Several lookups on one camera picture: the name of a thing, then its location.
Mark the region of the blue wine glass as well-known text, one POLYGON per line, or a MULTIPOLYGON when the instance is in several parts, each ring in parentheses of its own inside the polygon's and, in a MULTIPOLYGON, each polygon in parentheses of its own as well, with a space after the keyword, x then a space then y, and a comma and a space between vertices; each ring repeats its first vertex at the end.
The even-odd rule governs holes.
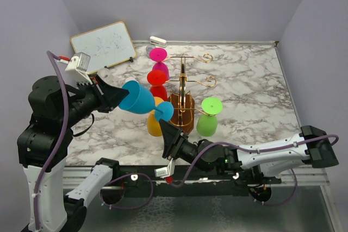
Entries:
POLYGON ((155 103, 152 93, 135 80, 126 82, 122 86, 129 94, 119 104, 119 108, 134 114, 146 114, 154 111, 156 121, 169 121, 174 113, 170 102, 155 103))

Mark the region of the clear wine glass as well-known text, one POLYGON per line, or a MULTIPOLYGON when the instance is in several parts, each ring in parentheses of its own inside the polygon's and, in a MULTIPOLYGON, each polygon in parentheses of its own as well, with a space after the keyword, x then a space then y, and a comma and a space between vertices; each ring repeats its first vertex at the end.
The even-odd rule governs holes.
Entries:
POLYGON ((107 84, 113 83, 113 75, 107 68, 102 68, 97 72, 97 75, 107 84))

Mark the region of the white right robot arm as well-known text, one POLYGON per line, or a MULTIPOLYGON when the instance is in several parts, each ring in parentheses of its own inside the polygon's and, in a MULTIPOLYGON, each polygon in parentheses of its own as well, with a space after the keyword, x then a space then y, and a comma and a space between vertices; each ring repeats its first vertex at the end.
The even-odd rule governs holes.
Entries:
POLYGON ((190 163, 191 168, 205 172, 217 170, 224 174, 250 171, 251 180, 257 184, 297 166, 328 168, 339 164, 333 150, 338 136, 329 135, 314 126, 302 126, 300 133, 282 140, 257 145, 234 145, 206 139, 193 144, 178 127, 164 120, 160 120, 159 124, 164 140, 164 159, 182 159, 190 163))

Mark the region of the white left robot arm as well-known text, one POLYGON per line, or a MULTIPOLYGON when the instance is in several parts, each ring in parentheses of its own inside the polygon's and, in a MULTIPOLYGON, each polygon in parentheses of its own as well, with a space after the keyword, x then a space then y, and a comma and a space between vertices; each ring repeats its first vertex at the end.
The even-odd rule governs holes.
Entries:
POLYGON ((46 76, 33 84, 28 96, 32 116, 17 139, 18 158, 30 195, 26 231, 79 231, 94 196, 105 184, 119 182, 119 162, 101 158, 75 196, 63 193, 67 149, 75 137, 72 127, 94 111, 113 111, 128 94, 99 76, 77 87, 57 76, 46 76))

